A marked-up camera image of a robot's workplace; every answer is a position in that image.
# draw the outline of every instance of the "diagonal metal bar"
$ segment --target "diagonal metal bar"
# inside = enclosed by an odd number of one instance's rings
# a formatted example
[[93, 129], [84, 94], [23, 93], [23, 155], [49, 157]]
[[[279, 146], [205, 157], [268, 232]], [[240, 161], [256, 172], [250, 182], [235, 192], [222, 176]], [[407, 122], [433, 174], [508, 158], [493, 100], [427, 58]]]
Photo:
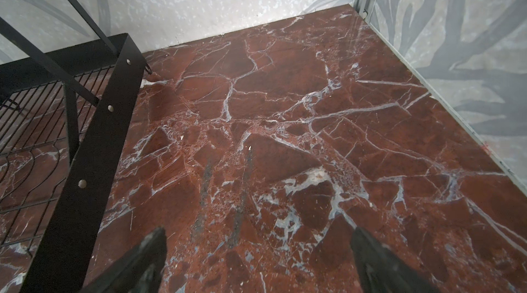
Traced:
[[68, 135], [69, 164], [79, 148], [79, 121], [77, 119], [77, 96], [66, 85], [64, 89], [64, 102], [66, 104], [66, 134]]
[[54, 75], [57, 79], [62, 80], [67, 87], [77, 92], [92, 105], [97, 106], [99, 99], [95, 95], [93, 95], [86, 87], [77, 82], [73, 76], [62, 69], [49, 56], [44, 54], [35, 45], [31, 44], [29, 40], [27, 40], [21, 33], [19, 33], [2, 18], [0, 18], [0, 33], [24, 53], [34, 59], [38, 64], [46, 68], [46, 70]]
[[25, 241], [28, 241], [28, 240], [33, 240], [35, 238], [40, 238], [42, 237], [42, 235], [36, 235], [34, 237], [27, 237], [27, 238], [22, 238], [22, 239], [17, 239], [17, 240], [13, 240], [13, 241], [9, 241], [7, 243], [3, 243], [1, 245], [1, 247], [6, 247], [6, 246], [11, 246], [11, 245], [15, 245], [15, 244], [18, 244], [18, 243], [23, 243]]
[[101, 28], [97, 26], [95, 21], [91, 18], [91, 16], [86, 12], [84, 7], [82, 7], [81, 3], [79, 3], [77, 0], [68, 0], [69, 3], [75, 8], [77, 13], [81, 14], [82, 18], [86, 23], [89, 25], [90, 28], [92, 28], [93, 31], [99, 36], [99, 38], [108, 46], [108, 48], [112, 51], [112, 53], [115, 56], [119, 56], [119, 53], [117, 49], [115, 48], [114, 44], [106, 37], [106, 35], [102, 32]]
[[145, 66], [146, 60], [128, 36], [101, 106], [75, 154], [21, 293], [77, 292], [82, 288]]
[[31, 207], [31, 206], [44, 204], [44, 203], [51, 202], [51, 201], [54, 201], [54, 200], [57, 200], [57, 199], [58, 199], [58, 197], [48, 198], [48, 199], [44, 199], [44, 200], [41, 200], [41, 201], [36, 201], [36, 202], [33, 202], [33, 203], [27, 203], [27, 204], [14, 206], [14, 207], [11, 207], [11, 208], [6, 208], [5, 210], [1, 210], [0, 214], [5, 214], [5, 213], [21, 210], [23, 208], [28, 208], [28, 207]]

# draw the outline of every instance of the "red marble floor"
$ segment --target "red marble floor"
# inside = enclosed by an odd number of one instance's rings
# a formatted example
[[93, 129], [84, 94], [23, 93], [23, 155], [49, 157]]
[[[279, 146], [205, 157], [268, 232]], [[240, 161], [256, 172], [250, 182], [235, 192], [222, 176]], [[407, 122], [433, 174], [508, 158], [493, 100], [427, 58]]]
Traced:
[[147, 60], [86, 282], [164, 226], [161, 292], [361, 292], [362, 226], [444, 292], [527, 291], [527, 198], [350, 6]]

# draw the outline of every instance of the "black metal shelf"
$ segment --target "black metal shelf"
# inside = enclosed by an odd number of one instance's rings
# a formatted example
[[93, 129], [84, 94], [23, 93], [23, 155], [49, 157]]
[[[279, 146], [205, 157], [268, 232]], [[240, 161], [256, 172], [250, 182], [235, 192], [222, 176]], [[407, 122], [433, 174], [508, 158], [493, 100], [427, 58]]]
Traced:
[[20, 292], [82, 288], [151, 73], [128, 34], [105, 36], [68, 1], [100, 39], [43, 53], [0, 18], [0, 33], [30, 56], [0, 66], [0, 251], [20, 244], [31, 259]]

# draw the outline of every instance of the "white baseboard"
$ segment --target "white baseboard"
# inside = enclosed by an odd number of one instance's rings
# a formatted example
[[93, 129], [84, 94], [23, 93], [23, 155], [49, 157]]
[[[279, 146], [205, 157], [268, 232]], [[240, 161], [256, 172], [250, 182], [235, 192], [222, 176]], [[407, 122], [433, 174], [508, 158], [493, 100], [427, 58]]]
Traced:
[[384, 36], [372, 25], [369, 25], [370, 28], [372, 28], [373, 31], [379, 36], [382, 41], [390, 47], [392, 52], [397, 55], [397, 57], [401, 60], [401, 62], [404, 63], [404, 65], [416, 76], [420, 81], [421, 84], [423, 84], [431, 93], [431, 95], [439, 101], [439, 103], [448, 111], [449, 114], [456, 119], [456, 121], [467, 131], [470, 136], [478, 143], [478, 145], [484, 146], [485, 150], [489, 154], [489, 156], [492, 158], [492, 160], [509, 176], [509, 178], [512, 180], [512, 182], [527, 196], [527, 185], [525, 185], [520, 178], [507, 166], [507, 164], [503, 161], [503, 159], [498, 156], [492, 149], [489, 148], [489, 146], [485, 143], [484, 139], [480, 137], [479, 134], [477, 134], [472, 127], [467, 123], [457, 111], [452, 108], [451, 105], [448, 104], [448, 102], [443, 99], [443, 97], [433, 88], [430, 83], [423, 77], [421, 74], [415, 70], [415, 68], [410, 65], [410, 63], [397, 51], [387, 40], [384, 38]]

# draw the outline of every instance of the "wire mesh shelf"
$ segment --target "wire mesh shelf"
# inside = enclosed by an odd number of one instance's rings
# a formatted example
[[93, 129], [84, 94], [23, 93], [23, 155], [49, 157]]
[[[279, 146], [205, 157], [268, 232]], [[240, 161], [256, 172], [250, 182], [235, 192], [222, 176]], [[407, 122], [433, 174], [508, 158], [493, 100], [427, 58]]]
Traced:
[[[98, 97], [113, 66], [76, 77]], [[69, 154], [62, 82], [3, 96], [0, 108], [0, 253], [11, 247], [31, 258], [68, 176]], [[95, 107], [77, 97], [82, 140]]]

